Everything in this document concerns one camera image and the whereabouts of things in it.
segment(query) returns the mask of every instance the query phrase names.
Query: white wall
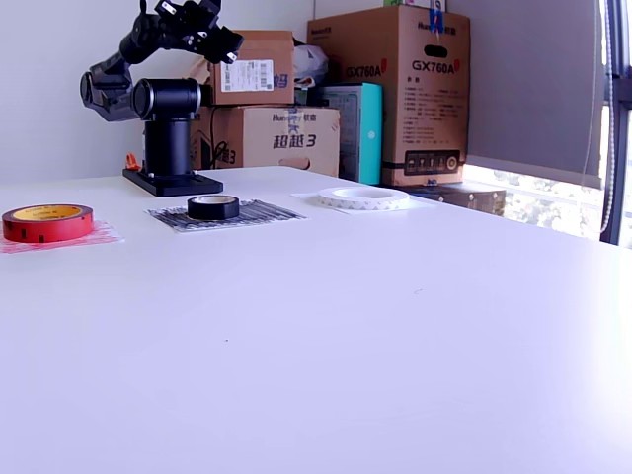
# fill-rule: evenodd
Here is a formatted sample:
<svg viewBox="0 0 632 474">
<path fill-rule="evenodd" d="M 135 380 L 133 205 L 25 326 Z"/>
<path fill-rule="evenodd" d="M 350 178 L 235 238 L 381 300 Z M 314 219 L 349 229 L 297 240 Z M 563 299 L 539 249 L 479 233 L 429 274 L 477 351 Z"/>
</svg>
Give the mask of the white wall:
<svg viewBox="0 0 632 474">
<path fill-rule="evenodd" d="M 151 8 L 157 0 L 149 0 Z M 224 0 L 230 29 L 293 30 L 305 39 L 313 0 Z M 3 2 L 0 29 L 0 184 L 120 173 L 127 152 L 140 155 L 140 121 L 107 123 L 85 109 L 79 81 L 116 52 L 139 12 L 137 0 Z M 142 77 L 181 77 L 195 56 L 160 51 L 132 67 Z"/>
<path fill-rule="evenodd" d="M 383 0 L 316 0 L 316 18 L 343 15 L 383 5 Z"/>
</svg>

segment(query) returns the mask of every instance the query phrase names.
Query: white table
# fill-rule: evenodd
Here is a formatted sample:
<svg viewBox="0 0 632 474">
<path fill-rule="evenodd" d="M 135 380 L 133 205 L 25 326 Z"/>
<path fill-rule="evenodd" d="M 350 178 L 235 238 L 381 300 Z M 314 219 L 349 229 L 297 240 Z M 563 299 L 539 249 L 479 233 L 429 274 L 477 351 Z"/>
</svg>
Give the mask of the white table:
<svg viewBox="0 0 632 474">
<path fill-rule="evenodd" d="M 310 217 L 177 234 L 123 178 L 0 188 L 124 243 L 0 256 L 2 474 L 632 472 L 632 252 L 341 184 L 213 172 Z"/>
</svg>

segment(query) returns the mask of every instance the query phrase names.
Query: cardboard box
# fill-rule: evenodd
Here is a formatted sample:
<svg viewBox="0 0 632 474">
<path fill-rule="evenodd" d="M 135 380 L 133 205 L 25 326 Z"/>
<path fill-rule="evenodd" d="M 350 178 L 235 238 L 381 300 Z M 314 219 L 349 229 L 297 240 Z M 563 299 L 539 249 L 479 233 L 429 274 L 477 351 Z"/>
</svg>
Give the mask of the cardboard box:
<svg viewBox="0 0 632 474">
<path fill-rule="evenodd" d="M 196 170 L 281 165 L 337 178 L 340 113 L 306 107 L 203 108 L 192 123 L 192 159 Z"/>
<path fill-rule="evenodd" d="M 446 12 L 447 0 L 384 0 L 384 6 L 390 7 L 392 5 L 412 5 L 415 7 L 430 8 L 431 6 L 438 7 L 442 12 Z"/>
<path fill-rule="evenodd" d="M 462 181 L 469 113 L 470 22 L 446 13 L 431 33 L 429 11 L 395 6 L 308 24 L 308 42 L 330 57 L 331 79 L 384 86 L 382 183 Z"/>
<path fill-rule="evenodd" d="M 507 205 L 507 191 L 493 186 L 464 183 L 398 189 L 419 198 L 437 200 L 500 217 L 505 215 Z"/>
<path fill-rule="evenodd" d="M 379 185 L 382 168 L 382 87 L 339 84 L 310 90 L 310 105 L 340 111 L 340 178 Z"/>
<path fill-rule="evenodd" d="M 209 64 L 209 84 L 213 90 L 213 103 L 218 106 L 293 104 L 292 32 L 237 33 L 246 40 L 235 63 Z"/>
</svg>

